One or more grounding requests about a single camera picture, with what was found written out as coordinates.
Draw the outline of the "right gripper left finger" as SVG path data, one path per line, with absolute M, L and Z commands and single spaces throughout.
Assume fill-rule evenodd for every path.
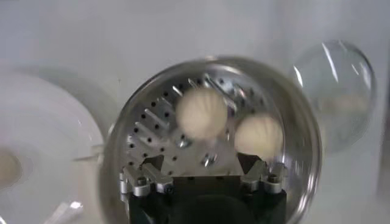
M 138 167 L 128 164 L 119 173 L 119 190 L 121 195 L 147 197 L 153 192 L 171 194 L 174 180 L 170 175 L 161 172 L 164 156 L 146 158 Z

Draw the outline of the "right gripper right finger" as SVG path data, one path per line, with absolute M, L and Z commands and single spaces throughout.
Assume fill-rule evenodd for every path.
M 237 153 L 237 157 L 244 172 L 240 176 L 240 183 L 249 192 L 258 191 L 260 187 L 269 194 L 282 192 L 287 170 L 283 163 L 276 162 L 269 166 L 256 155 Z

